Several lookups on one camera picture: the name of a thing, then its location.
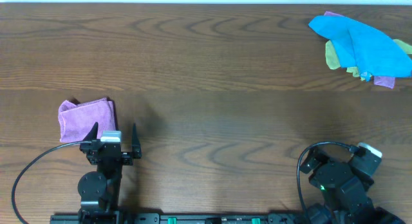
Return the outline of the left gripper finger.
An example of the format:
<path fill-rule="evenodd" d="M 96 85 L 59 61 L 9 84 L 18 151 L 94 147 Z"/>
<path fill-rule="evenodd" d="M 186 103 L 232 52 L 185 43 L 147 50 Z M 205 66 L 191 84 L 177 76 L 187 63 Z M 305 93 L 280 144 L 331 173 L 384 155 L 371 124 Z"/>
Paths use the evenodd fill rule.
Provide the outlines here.
<path fill-rule="evenodd" d="M 138 138 L 136 124 L 133 124 L 131 148 L 132 148 L 133 158 L 139 159 L 142 157 L 142 150 L 141 150 L 141 145 L 140 145 L 140 141 Z"/>
<path fill-rule="evenodd" d="M 84 137 L 83 141 L 92 141 L 97 139 L 98 122 L 95 122 L 89 133 Z"/>

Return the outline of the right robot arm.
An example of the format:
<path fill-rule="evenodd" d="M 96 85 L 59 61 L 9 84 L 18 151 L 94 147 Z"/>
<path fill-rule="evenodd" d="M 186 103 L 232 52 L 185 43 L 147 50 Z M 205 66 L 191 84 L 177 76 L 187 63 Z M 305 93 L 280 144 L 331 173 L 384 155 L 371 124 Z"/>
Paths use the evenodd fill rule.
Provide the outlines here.
<path fill-rule="evenodd" d="M 337 145 L 351 153 L 347 162 L 340 162 L 321 149 Z M 375 207 L 367 192 L 374 184 L 373 174 L 382 161 L 382 153 L 365 143 L 348 145 L 319 142 L 307 147 L 297 163 L 297 190 L 303 210 L 303 223 L 381 223 L 404 221 L 382 207 Z M 318 188 L 324 205 L 307 207 L 303 201 L 300 174 L 310 173 L 309 182 Z"/>

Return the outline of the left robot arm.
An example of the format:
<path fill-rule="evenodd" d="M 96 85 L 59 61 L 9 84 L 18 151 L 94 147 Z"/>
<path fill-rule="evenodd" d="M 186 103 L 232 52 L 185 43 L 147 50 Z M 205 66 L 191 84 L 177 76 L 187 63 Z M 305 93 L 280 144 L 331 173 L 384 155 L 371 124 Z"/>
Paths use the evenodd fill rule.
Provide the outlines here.
<path fill-rule="evenodd" d="M 100 138 L 97 135 L 98 123 L 95 123 L 80 144 L 80 151 L 97 169 L 86 173 L 78 182 L 79 223 L 127 223 L 128 217 L 119 209 L 118 199 L 123 166 L 133 165 L 133 160 L 142 157 L 136 126 L 133 126 L 129 152 L 121 148 L 120 131 L 103 131 Z"/>

